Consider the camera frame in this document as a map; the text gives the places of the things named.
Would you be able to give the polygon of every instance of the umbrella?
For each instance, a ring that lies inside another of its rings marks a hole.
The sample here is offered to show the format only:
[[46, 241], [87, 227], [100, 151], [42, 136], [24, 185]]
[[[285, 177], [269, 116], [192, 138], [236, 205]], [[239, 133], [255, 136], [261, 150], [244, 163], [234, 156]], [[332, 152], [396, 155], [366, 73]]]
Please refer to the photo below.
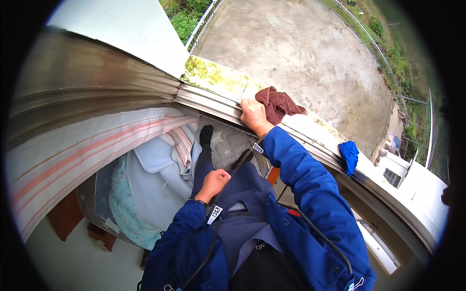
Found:
[[397, 149], [399, 149], [400, 146], [401, 146], [401, 141], [400, 141], [400, 139], [398, 138], [398, 136], [395, 136], [395, 138], [393, 139], [393, 141], [395, 142], [395, 146], [397, 147]]

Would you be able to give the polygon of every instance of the jacket sleeve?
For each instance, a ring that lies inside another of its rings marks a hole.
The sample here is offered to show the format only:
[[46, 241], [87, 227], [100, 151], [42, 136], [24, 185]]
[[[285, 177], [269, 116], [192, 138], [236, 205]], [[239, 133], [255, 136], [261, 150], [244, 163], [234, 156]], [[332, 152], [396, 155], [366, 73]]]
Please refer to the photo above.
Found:
[[177, 282], [174, 280], [174, 274], [180, 245], [193, 231], [205, 224], [206, 208], [204, 205], [194, 200], [186, 201], [176, 213], [162, 238], [156, 241], [154, 249], [147, 258], [141, 291], [163, 290], [165, 285], [173, 285]]
[[[308, 219], [347, 257], [369, 265], [367, 249], [353, 213], [338, 192], [333, 176], [283, 129], [273, 128], [263, 141], [271, 164], [291, 187], [295, 203]], [[316, 240], [340, 259], [322, 239]]]
[[176, 252], [181, 240], [206, 223], [206, 208], [203, 204], [188, 200], [175, 214], [173, 222], [154, 246], [152, 253]]

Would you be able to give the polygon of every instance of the brown towel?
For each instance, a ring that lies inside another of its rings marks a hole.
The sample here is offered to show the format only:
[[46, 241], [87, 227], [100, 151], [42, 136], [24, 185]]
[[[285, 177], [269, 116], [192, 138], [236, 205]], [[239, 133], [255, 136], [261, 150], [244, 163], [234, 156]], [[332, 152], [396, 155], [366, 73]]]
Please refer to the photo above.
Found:
[[270, 86], [256, 93], [256, 100], [265, 106], [267, 121], [273, 125], [281, 122], [285, 114], [304, 114], [306, 109], [296, 105], [285, 92], [277, 92], [275, 87]]

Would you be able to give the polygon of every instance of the dark blue pants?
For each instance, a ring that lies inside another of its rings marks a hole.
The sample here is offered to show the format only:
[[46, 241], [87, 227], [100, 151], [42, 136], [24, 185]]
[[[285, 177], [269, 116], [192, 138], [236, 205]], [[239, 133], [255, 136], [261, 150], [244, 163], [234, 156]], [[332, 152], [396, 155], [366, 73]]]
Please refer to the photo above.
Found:
[[[202, 188], [204, 178], [210, 171], [215, 170], [212, 165], [212, 152], [209, 145], [202, 146], [202, 152], [199, 155], [199, 159], [196, 165], [196, 171], [194, 172], [194, 186], [192, 188], [191, 198], [194, 198]], [[227, 171], [232, 175], [231, 180], [225, 186], [222, 192], [221, 198], [227, 198], [228, 196], [241, 193], [248, 190], [258, 190], [261, 193], [273, 192], [273, 187], [263, 177], [261, 177], [256, 170], [256, 167], [250, 162], [244, 162], [236, 171]]]

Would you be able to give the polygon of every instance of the label tag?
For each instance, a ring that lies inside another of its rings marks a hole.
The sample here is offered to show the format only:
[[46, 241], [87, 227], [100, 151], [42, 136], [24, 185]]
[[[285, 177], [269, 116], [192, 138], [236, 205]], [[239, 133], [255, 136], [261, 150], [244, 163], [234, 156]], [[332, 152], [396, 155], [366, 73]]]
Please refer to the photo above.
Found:
[[211, 225], [212, 222], [220, 215], [222, 210], [223, 210], [223, 208], [221, 208], [221, 207], [219, 207], [217, 205], [214, 205], [212, 213], [210, 214], [209, 219], [207, 220], [207, 224]]
[[108, 227], [116, 231], [116, 233], [120, 233], [120, 227], [116, 225], [115, 223], [113, 223], [110, 217], [108, 217], [107, 220], [105, 220], [105, 225], [107, 225]]
[[260, 147], [256, 142], [253, 145], [253, 149], [257, 150], [259, 154], [262, 154], [264, 152], [264, 149]]

